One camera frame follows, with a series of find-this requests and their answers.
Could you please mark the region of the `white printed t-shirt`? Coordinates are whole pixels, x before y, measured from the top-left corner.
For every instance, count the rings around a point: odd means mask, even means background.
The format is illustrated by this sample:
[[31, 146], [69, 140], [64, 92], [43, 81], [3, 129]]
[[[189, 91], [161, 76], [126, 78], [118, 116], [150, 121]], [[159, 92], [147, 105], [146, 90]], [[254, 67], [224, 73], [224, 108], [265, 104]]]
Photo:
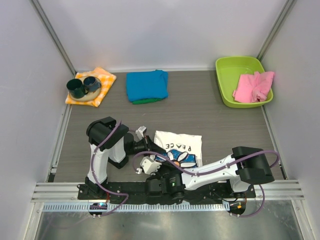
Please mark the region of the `white printed t-shirt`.
[[203, 165], [201, 135], [156, 130], [154, 143], [165, 150], [164, 156], [183, 169]]

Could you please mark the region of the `green plastic basin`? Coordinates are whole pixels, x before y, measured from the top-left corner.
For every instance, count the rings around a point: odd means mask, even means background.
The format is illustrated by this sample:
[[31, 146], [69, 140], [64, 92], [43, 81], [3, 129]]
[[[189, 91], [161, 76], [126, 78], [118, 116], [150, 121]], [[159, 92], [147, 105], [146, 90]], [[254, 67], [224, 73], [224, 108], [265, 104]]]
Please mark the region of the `green plastic basin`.
[[274, 94], [271, 87], [266, 101], [241, 103], [234, 100], [233, 92], [237, 88], [240, 75], [266, 72], [257, 58], [252, 56], [221, 57], [215, 62], [215, 68], [222, 101], [226, 106], [236, 109], [255, 108], [263, 106], [273, 99]]

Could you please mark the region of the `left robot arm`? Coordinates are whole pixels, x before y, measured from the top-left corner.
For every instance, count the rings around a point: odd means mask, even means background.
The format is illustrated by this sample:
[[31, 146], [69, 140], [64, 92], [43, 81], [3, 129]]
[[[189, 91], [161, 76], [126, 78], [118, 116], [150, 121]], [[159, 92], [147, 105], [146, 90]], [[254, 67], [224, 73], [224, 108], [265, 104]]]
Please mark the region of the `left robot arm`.
[[106, 195], [108, 163], [121, 169], [129, 161], [129, 156], [140, 152], [151, 151], [164, 154], [166, 151], [154, 143], [146, 135], [146, 131], [145, 126], [132, 131], [110, 116], [93, 121], [86, 130], [91, 160], [83, 192], [97, 200]]

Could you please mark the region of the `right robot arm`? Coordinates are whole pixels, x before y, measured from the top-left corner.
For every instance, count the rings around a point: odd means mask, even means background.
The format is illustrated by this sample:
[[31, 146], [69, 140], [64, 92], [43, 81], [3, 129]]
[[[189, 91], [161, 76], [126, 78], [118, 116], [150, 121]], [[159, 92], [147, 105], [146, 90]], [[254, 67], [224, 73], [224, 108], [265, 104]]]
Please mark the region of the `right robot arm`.
[[186, 192], [197, 191], [219, 181], [227, 181], [226, 193], [233, 198], [247, 191], [250, 185], [262, 185], [275, 180], [271, 169], [279, 162], [274, 150], [238, 146], [232, 154], [216, 162], [197, 166], [186, 159], [189, 154], [171, 151], [155, 156], [160, 167], [145, 182], [148, 197], [177, 200]]

